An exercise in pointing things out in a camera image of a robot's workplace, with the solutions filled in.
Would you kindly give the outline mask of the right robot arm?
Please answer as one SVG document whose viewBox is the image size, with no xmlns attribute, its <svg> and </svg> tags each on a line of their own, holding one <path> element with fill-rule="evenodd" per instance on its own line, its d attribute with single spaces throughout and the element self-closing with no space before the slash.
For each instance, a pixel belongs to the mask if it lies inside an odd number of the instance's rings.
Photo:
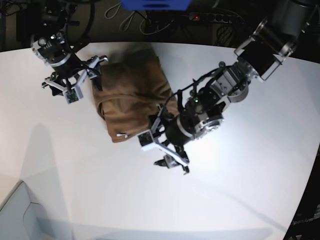
<svg viewBox="0 0 320 240">
<path fill-rule="evenodd" d="M 72 16 L 79 5 L 89 8 L 88 23 L 76 41 L 69 39 L 69 27 L 78 26 Z M 51 75 L 42 82 L 43 89 L 50 88 L 53 96 L 66 93 L 75 97 L 76 84 L 89 78 L 97 91 L 102 91 L 100 63 L 102 59 L 93 57 L 80 60 L 77 52 L 89 44 L 89 32 L 96 15 L 94 0 L 46 0 L 41 15 L 41 25 L 31 35 L 30 48 L 45 65 L 53 69 Z"/>
</svg>

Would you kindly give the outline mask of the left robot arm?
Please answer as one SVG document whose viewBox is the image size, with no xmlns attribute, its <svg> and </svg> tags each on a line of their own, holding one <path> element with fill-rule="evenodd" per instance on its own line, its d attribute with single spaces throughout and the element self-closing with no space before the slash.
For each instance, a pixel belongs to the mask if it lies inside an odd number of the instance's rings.
<svg viewBox="0 0 320 240">
<path fill-rule="evenodd" d="M 194 80 L 187 87 L 187 102 L 183 102 L 182 90 L 172 93 L 169 98 L 177 101 L 178 114 L 169 113 L 169 105 L 164 103 L 151 128 L 155 140 L 161 135 L 166 137 L 156 144 L 164 157 L 155 165 L 169 169 L 179 166 L 188 172 L 185 144 L 218 129 L 224 121 L 223 112 L 247 97 L 252 80 L 270 77 L 296 50 L 319 7 L 317 0 L 280 0 L 235 50 L 234 64 L 220 62 L 218 68 Z"/>
</svg>

